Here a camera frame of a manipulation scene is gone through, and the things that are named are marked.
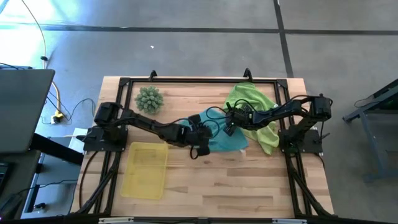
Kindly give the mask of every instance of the green cloth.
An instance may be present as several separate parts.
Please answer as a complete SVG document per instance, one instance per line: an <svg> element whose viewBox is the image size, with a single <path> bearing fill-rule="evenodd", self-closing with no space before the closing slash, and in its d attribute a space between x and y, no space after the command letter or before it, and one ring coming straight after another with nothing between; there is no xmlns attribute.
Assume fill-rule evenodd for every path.
<svg viewBox="0 0 398 224"><path fill-rule="evenodd" d="M256 110L266 111L277 106L277 104L262 94L253 83L248 82L238 83L234 86L226 98L223 108L227 108L226 102L229 102L233 106L238 99L247 100ZM236 107L241 108L244 104L247 103L239 101ZM271 122L265 128L258 129L257 131L243 130L243 134L248 138L258 141L262 150L268 155L271 155L273 148L279 145L275 122Z"/></svg>

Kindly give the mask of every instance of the desk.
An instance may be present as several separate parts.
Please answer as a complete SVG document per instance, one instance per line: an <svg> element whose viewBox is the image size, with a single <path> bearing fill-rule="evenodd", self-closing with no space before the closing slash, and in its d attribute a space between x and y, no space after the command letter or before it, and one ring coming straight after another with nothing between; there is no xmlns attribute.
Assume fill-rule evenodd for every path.
<svg viewBox="0 0 398 224"><path fill-rule="evenodd" d="M115 101L120 77L104 77L98 105ZM290 96L306 94L301 78L287 79ZM138 111L134 98L140 87L154 85L164 96L165 106L152 119L167 123L200 113L210 106L222 106L232 83L134 83L130 109ZM256 84L270 99L275 99L274 88L269 84ZM161 142L148 132L129 126L127 145L133 141ZM276 149L266 156L257 142L248 139L245 152L211 153L191 160L189 150L170 146L167 161L165 190L160 200L144 200L120 196L128 148L122 153L118 181L113 200L112 216L135 217L239 217L269 218L293 217L292 200L285 158ZM86 155L80 171L86 166L91 153ZM97 153L88 168L83 183L83 203L98 185L104 152ZM302 154L307 185L317 200L333 213L325 172L320 159L312 154ZM78 189L75 191L71 212L78 210ZM302 193L297 191L300 208L304 211ZM104 191L103 205L108 188Z"/></svg>

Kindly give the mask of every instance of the blue cloth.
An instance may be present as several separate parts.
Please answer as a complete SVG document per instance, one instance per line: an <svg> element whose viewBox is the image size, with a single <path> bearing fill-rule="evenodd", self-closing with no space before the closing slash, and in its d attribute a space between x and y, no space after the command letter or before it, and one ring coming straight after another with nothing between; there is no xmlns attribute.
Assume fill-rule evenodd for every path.
<svg viewBox="0 0 398 224"><path fill-rule="evenodd" d="M217 136L209 140L209 149L211 152L220 152L220 151L236 151L240 149L244 149L248 146L248 140L244 137L244 134L240 128L235 129L235 132L232 136L228 136L224 132L224 128L226 127L225 119L210 119L206 115L206 111L199 114L201 122L205 122L205 125L211 129L213 136L217 134L218 127L212 121L215 121L220 126L220 131ZM211 118L222 118L225 115L221 114L213 109L208 111L208 116ZM182 121L180 124L189 126L188 121Z"/></svg>

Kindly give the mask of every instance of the black desk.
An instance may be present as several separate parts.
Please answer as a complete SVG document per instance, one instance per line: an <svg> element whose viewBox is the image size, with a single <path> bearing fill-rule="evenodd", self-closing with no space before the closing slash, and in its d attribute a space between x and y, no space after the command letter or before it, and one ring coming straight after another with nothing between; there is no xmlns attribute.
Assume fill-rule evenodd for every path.
<svg viewBox="0 0 398 224"><path fill-rule="evenodd" d="M40 152L81 164L83 155L34 133L54 70L0 70L0 161L11 164L0 202L31 187ZM21 216L28 190L14 218Z"/></svg>

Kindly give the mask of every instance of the yellow plastic container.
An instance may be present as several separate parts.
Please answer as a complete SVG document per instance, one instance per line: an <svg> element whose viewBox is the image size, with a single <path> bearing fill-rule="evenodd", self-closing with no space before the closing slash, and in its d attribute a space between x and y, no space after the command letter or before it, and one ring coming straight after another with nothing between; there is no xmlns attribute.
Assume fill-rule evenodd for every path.
<svg viewBox="0 0 398 224"><path fill-rule="evenodd" d="M131 143L121 195L160 199L163 195L168 150L166 143Z"/></svg>

